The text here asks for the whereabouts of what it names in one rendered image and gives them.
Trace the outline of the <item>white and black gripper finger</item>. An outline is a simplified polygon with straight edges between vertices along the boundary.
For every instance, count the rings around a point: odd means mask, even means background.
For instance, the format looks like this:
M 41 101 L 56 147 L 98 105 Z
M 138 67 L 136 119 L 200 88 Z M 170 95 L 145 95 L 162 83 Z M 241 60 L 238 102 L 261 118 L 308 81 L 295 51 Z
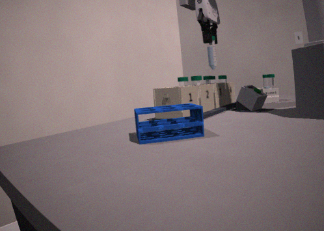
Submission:
M 204 22 L 203 18 L 204 18 L 204 14 L 202 12 L 202 8 L 200 8 L 200 12 L 198 15 L 198 22 L 201 26 L 203 42 L 205 44 L 212 43 L 213 40 L 212 40 L 212 34 L 211 34 L 211 30 L 210 30 L 209 19 L 207 19 L 207 21 Z
M 210 30 L 211 30 L 211 33 L 212 33 L 212 36 L 215 36 L 215 44 L 217 44 L 217 24 L 216 23 L 213 23 L 213 25 L 210 25 L 210 27 L 212 27 Z

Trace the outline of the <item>blue tube rack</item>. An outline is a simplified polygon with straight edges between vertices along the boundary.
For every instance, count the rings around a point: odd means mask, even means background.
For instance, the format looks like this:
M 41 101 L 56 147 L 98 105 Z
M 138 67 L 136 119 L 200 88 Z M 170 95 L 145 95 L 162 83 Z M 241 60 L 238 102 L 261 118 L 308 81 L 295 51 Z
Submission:
M 190 110 L 190 116 L 139 122 L 138 115 L 183 110 Z M 138 125 L 139 144 L 159 143 L 204 136 L 204 117 L 200 105 L 185 103 L 144 107 L 134 109 L 134 112 L 136 125 Z

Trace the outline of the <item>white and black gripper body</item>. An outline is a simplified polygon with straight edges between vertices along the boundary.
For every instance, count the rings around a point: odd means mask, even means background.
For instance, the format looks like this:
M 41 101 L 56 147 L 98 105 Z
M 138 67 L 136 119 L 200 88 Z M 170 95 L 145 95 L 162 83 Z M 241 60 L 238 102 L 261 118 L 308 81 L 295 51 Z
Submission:
M 202 8 L 202 12 L 204 14 L 204 22 L 209 19 L 210 23 L 220 24 L 219 11 L 217 8 L 216 0 L 195 0 L 197 21 L 200 8 Z

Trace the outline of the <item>white tube rack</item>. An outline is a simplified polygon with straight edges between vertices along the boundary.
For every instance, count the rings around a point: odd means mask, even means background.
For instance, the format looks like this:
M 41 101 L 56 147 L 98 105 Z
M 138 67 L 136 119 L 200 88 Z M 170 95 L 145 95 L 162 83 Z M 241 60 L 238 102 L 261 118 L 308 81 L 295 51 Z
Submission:
M 278 88 L 257 88 L 261 90 L 262 92 L 267 94 L 267 97 L 265 99 L 264 103 L 274 103 L 279 102 L 279 92 Z

